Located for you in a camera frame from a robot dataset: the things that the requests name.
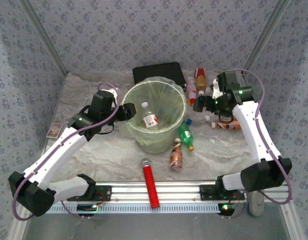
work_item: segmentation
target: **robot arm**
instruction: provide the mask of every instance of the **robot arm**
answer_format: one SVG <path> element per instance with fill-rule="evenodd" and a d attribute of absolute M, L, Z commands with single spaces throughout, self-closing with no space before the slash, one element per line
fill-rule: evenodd
<path fill-rule="evenodd" d="M 86 127 L 95 125 L 109 118 L 113 109 L 117 106 L 116 91 L 99 90 L 93 97 L 91 105 L 84 107 L 68 123 L 59 139 L 45 154 L 22 174 L 13 172 L 9 178 L 9 185 L 12 195 L 15 195 L 20 184 L 27 179 L 19 190 L 17 201 L 33 213 L 34 216 L 41 216 L 56 202 L 75 196 L 86 196 L 92 198 L 95 194 L 96 182 L 90 177 L 79 174 L 69 180 L 51 183 L 54 175 L 61 169 L 70 157 L 91 138 L 101 131 L 103 125 L 93 128 Z M 129 120 L 136 114 L 134 104 L 126 103 L 118 107 L 114 118 L 104 125 L 113 125 L 115 120 Z"/>
<path fill-rule="evenodd" d="M 255 113 L 258 103 L 250 87 L 240 87 L 235 72 L 223 72 L 213 82 L 213 96 L 200 96 L 194 110 L 200 112 L 203 107 L 219 116 L 235 116 L 242 128 L 251 153 L 250 166 L 241 172 L 219 176 L 216 181 L 218 192 L 246 190 L 248 192 L 279 187 L 285 178 L 277 163 L 269 153 L 256 126 Z M 292 168 L 289 158 L 281 153 L 271 140 L 261 114 L 257 116 L 260 131 L 270 150 L 288 174 Z"/>

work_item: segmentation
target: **metal frame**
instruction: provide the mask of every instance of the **metal frame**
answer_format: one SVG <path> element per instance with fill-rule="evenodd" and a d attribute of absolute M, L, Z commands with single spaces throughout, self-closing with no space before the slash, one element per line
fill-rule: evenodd
<path fill-rule="evenodd" d="M 172 204 L 177 205 L 193 205 L 197 206 L 200 203 L 227 203 L 227 201 L 201 201 L 199 194 L 199 185 L 214 185 L 215 181 L 158 181 L 156 182 L 156 189 L 158 193 L 158 198 L 161 204 L 166 206 L 171 206 Z M 107 206 L 113 207 L 113 211 L 109 209 L 105 213 L 117 213 L 114 207 L 120 206 L 145 206 L 149 205 L 148 193 L 145 182 L 140 181 L 128 181 L 128 182 L 98 182 L 97 185 L 111 185 L 112 195 L 111 201 L 106 202 Z M 281 201 L 286 199 L 288 195 L 288 187 L 283 184 L 280 187 L 270 188 L 265 190 L 265 193 L 275 200 Z M 286 222 L 286 226 L 289 231 L 289 235 L 292 240 L 303 240 L 306 239 L 304 231 L 302 229 L 299 217 L 297 215 L 295 205 L 293 201 L 289 204 L 282 205 L 282 212 Z M 25 209 L 20 204 L 17 207 L 17 212 L 21 217 L 29 216 L 30 212 Z M 18 240 L 24 235 L 26 228 L 25 221 L 18 221 L 14 219 L 10 226 L 8 240 Z"/>

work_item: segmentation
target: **gray floor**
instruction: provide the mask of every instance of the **gray floor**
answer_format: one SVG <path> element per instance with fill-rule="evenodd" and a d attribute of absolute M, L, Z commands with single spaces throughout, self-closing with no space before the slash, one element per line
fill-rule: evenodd
<path fill-rule="evenodd" d="M 286 240 L 290 239 L 281 208 L 266 204 L 265 214 L 247 213 L 222 219 L 211 213 L 98 214 L 79 220 L 46 214 L 27 224 L 23 240 Z"/>

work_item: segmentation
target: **white bottle cap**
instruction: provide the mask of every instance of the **white bottle cap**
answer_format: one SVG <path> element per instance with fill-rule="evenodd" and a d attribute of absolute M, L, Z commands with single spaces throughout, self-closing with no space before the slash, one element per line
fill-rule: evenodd
<path fill-rule="evenodd" d="M 148 102 L 143 102 L 141 105 L 142 105 L 142 108 L 148 107 Z"/>
<path fill-rule="evenodd" d="M 210 116 L 206 115 L 206 116 L 204 116 L 204 118 L 205 118 L 206 121 L 208 121 L 208 122 L 210 121 Z"/>

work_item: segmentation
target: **bottle label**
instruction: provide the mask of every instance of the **bottle label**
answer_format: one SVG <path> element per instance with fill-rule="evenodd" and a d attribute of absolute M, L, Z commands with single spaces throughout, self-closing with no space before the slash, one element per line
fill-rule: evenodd
<path fill-rule="evenodd" d="M 154 114 L 144 117 L 143 120 L 145 122 L 146 128 L 150 128 L 158 124 L 158 120 Z"/>
<path fill-rule="evenodd" d="M 188 131 L 185 131 L 185 135 L 186 135 L 186 137 L 190 137 L 190 133 L 188 132 Z"/>

